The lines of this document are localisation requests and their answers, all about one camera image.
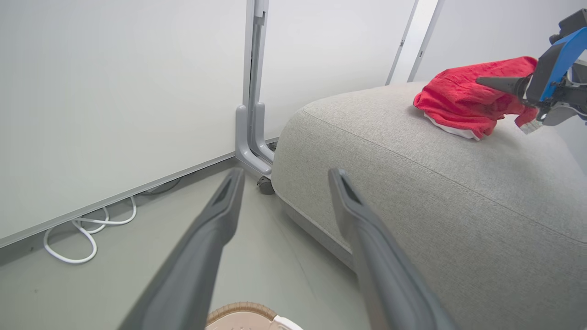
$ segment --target floor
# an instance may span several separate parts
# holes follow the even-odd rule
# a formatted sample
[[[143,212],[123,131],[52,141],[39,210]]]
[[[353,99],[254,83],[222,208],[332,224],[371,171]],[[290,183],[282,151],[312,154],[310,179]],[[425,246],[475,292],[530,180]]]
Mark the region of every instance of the floor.
[[[116,329],[235,165],[227,160],[184,177],[168,193],[137,197],[137,217],[95,234],[99,250],[86,264],[50,256],[42,234],[0,249],[0,329]],[[112,220],[124,220],[130,201],[108,209]],[[69,223],[56,228],[49,242],[69,258],[91,252]],[[250,176],[211,309],[238,301],[266,305],[304,330],[369,328],[354,273],[291,221],[275,195],[260,194]]]

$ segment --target whiteboard stand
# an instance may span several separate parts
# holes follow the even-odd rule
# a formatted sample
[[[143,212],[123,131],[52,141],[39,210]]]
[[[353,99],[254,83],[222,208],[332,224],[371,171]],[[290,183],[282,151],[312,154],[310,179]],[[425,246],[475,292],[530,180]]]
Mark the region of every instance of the whiteboard stand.
[[[434,27],[436,26],[436,22],[438,21],[438,17],[440,16],[440,11],[442,10],[443,4],[444,0],[438,0],[438,2],[436,3],[434,13],[432,14],[432,18],[430,19],[430,24],[428,25],[428,29],[426,30],[426,34],[424,35],[424,39],[422,40],[422,45],[420,47],[420,51],[418,51],[418,56],[414,61],[414,65],[411,67],[411,72],[407,78],[407,82],[414,81],[414,78],[416,77],[416,72],[418,72],[418,68],[420,67],[420,63],[422,62],[422,56],[424,56],[424,51],[426,51],[426,47],[428,47],[428,43],[430,42],[430,38],[432,37],[432,32],[434,32]]]
[[[235,156],[270,179],[274,152],[265,142],[265,104],[259,102],[268,6],[269,0],[247,0],[243,104],[237,107]]]
[[[389,76],[387,76],[387,81],[385,81],[385,86],[388,86],[392,82],[393,72],[396,70],[397,62],[400,59],[400,55],[402,54],[403,45],[406,42],[407,33],[410,30],[411,20],[414,18],[414,13],[416,12],[416,8],[418,7],[418,0],[414,1],[414,7],[411,9],[410,18],[407,20],[406,29],[404,30],[404,34],[402,35],[402,41],[400,42],[400,46],[397,48],[396,57],[393,59],[392,69],[389,71]]]

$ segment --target red towel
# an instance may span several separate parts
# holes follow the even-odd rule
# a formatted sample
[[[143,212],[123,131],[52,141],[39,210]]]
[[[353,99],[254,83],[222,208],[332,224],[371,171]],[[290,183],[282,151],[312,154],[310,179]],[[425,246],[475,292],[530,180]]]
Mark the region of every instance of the red towel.
[[[437,124],[471,130],[477,138],[489,135],[504,115],[519,115],[516,125],[531,122],[538,110],[526,107],[517,97],[475,83],[478,77],[526,77],[538,61],[531,57],[500,60],[442,71],[414,99]]]

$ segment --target sofa cushion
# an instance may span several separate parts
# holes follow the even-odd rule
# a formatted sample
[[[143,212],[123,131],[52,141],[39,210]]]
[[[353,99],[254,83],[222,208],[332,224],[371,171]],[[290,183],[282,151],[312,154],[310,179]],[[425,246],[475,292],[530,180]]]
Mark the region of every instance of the sofa cushion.
[[[512,116],[477,142],[433,126],[425,83],[346,93],[284,128],[276,193],[341,246],[327,170],[345,169],[463,328],[579,328],[587,178],[552,127]]]

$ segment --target wall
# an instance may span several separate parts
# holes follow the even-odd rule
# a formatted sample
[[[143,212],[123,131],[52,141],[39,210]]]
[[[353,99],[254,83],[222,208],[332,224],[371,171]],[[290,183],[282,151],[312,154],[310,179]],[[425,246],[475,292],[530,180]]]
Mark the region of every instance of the wall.
[[[550,47],[548,37],[559,32],[558,22],[586,6],[585,0],[445,0],[414,81],[447,68],[537,58]],[[577,117],[568,122],[557,131],[587,173],[587,127]],[[567,127],[573,129],[565,132]]]
[[[0,240],[233,152],[245,7],[1,1]]]
[[[271,0],[260,101],[265,138],[302,106],[383,86],[413,0]]]

